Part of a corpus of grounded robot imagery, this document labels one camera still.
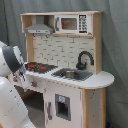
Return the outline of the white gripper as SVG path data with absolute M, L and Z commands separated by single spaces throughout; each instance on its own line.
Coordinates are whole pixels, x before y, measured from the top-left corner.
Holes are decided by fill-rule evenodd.
M 14 73 L 14 76 L 20 81 L 24 91 L 27 91 L 29 85 L 28 85 L 28 80 L 27 80 L 25 73 L 26 73 L 26 68 L 25 68 L 25 66 L 22 66 L 20 69 L 18 69 Z

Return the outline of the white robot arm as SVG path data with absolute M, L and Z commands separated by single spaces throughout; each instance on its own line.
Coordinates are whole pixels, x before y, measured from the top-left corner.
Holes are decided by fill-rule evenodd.
M 23 64 L 19 48 L 0 41 L 0 124 L 3 128 L 36 128 L 23 100 L 8 79 Z

